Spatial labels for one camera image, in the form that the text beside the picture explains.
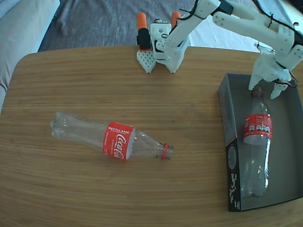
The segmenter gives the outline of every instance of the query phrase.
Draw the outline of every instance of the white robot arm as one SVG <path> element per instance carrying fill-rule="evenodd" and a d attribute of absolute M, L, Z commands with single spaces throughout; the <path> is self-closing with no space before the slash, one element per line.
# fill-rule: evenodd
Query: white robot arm
<path fill-rule="evenodd" d="M 173 14 L 172 24 L 156 20 L 150 26 L 152 47 L 142 46 L 148 39 L 148 31 L 140 36 L 142 27 L 138 26 L 140 51 L 137 59 L 146 72 L 151 72 L 156 62 L 166 65 L 174 73 L 180 66 L 185 50 L 190 45 L 189 34 L 208 16 L 225 29 L 243 36 L 259 40 L 275 51 L 257 46 L 261 54 L 256 60 L 249 83 L 252 90 L 262 79 L 275 82 L 271 98 L 276 98 L 291 81 L 290 71 L 303 57 L 303 36 L 291 24 L 279 22 L 248 7 L 229 0 L 196 0 L 191 12 L 177 18 Z"/>

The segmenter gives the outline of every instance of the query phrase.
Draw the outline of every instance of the orange cylinder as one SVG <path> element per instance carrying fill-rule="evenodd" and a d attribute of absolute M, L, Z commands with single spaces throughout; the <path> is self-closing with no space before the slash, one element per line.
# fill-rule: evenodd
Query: orange cylinder
<path fill-rule="evenodd" d="M 140 30 L 141 28 L 147 28 L 146 14 L 145 13 L 138 13 L 137 14 L 137 26 L 138 26 L 138 30 Z"/>
<path fill-rule="evenodd" d="M 177 23 L 177 19 L 181 17 L 181 13 L 179 11 L 175 11 L 171 14 L 171 26 L 174 27 Z"/>

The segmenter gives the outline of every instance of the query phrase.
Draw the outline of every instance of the empty plastic bottle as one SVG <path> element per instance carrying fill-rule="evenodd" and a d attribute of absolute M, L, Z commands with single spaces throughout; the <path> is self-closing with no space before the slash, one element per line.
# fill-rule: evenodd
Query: empty plastic bottle
<path fill-rule="evenodd" d="M 72 113 L 57 112 L 51 122 L 55 138 L 71 140 L 120 159 L 158 157 L 171 159 L 173 147 L 144 132 L 116 122 L 97 122 Z"/>
<path fill-rule="evenodd" d="M 272 139 L 272 118 L 260 88 L 251 92 L 252 108 L 244 121 L 246 163 L 241 171 L 241 195 L 263 196 L 268 187 L 268 155 Z"/>

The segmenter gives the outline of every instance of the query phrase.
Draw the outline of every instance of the white fabric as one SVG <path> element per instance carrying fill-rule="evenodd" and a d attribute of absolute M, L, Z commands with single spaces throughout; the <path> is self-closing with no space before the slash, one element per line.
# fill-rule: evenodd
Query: white fabric
<path fill-rule="evenodd" d="M 215 25 L 212 17 L 208 17 L 191 32 L 190 40 L 191 46 L 259 52 L 254 46 L 257 43 L 255 39 Z"/>
<path fill-rule="evenodd" d="M 0 19 L 21 0 L 3 0 L 0 1 Z"/>

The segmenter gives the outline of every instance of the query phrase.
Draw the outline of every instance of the bottle cap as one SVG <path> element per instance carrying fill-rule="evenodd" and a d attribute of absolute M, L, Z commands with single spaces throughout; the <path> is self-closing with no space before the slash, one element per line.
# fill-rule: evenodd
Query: bottle cap
<path fill-rule="evenodd" d="M 258 87 L 258 88 L 255 88 L 251 91 L 250 96 L 251 97 L 256 97 L 256 96 L 263 97 L 264 92 L 262 91 L 262 89 L 260 87 Z"/>

